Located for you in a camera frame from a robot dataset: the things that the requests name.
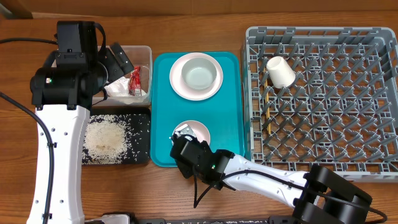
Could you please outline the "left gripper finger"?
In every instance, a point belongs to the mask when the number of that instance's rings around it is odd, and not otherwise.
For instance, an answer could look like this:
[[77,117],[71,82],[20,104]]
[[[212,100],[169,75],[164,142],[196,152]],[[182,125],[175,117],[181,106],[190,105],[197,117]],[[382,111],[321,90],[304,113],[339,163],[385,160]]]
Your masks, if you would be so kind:
[[108,83],[115,82],[119,78],[123,77],[123,75],[116,74],[117,64],[114,54],[110,48],[106,49],[104,59],[101,61],[101,63],[106,67],[106,70],[108,72],[108,78],[107,78]]
[[129,60],[123,48],[119,43],[115,42],[110,46],[113,51],[115,60],[116,60],[116,74],[117,75],[126,75],[134,70],[134,66]]

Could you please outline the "white tissue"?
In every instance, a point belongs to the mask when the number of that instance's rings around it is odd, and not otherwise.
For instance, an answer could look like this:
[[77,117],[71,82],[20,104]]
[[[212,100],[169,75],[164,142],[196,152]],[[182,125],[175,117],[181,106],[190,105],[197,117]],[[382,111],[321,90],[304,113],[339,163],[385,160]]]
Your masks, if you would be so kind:
[[[121,77],[115,82],[105,86],[108,96],[132,96],[129,94],[129,78]],[[145,96],[147,93],[141,88],[141,96]]]

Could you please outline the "red snack wrapper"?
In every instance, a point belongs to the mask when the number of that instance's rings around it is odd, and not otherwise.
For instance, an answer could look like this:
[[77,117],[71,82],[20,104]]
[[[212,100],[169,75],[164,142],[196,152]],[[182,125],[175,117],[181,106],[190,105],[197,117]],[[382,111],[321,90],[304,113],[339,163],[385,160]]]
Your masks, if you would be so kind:
[[141,68],[140,66],[134,67],[134,70],[130,73],[129,79],[129,94],[132,96],[141,96]]

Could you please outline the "small pink-white bowl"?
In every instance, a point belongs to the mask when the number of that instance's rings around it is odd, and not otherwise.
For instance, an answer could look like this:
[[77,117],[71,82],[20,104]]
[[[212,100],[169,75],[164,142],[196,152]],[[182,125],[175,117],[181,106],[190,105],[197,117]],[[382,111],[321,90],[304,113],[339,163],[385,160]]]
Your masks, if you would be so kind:
[[211,142],[210,132],[203,123],[201,123],[199,121],[195,121],[195,120],[187,120],[187,121],[180,123],[178,126],[180,126],[182,124],[188,124],[193,129],[193,131],[195,132],[195,134],[197,136],[196,139],[199,142],[206,141],[208,144],[210,144],[210,142]]

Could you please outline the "white cup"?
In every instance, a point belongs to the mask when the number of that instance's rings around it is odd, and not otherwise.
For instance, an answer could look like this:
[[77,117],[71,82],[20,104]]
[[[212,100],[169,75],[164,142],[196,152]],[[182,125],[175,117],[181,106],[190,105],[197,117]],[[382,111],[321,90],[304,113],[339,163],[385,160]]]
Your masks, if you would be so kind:
[[273,85],[278,89],[289,87],[295,81],[295,72],[281,56],[272,57],[266,68]]

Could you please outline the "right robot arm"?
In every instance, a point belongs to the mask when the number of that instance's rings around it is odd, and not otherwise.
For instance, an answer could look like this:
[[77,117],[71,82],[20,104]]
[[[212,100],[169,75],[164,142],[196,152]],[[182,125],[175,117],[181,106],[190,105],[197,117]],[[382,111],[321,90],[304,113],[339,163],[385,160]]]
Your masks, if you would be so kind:
[[210,189],[248,191],[293,208],[296,223],[366,223],[372,197],[326,167],[308,172],[263,166],[190,134],[174,134],[170,155],[183,176]]

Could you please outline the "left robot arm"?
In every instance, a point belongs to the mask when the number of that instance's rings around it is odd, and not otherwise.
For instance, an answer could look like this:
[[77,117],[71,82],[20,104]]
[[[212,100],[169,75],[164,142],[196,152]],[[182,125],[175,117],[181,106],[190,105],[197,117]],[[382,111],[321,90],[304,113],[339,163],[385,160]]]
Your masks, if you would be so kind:
[[30,81],[38,157],[28,223],[84,223],[81,165],[93,97],[133,71],[115,42],[93,52],[59,48]]

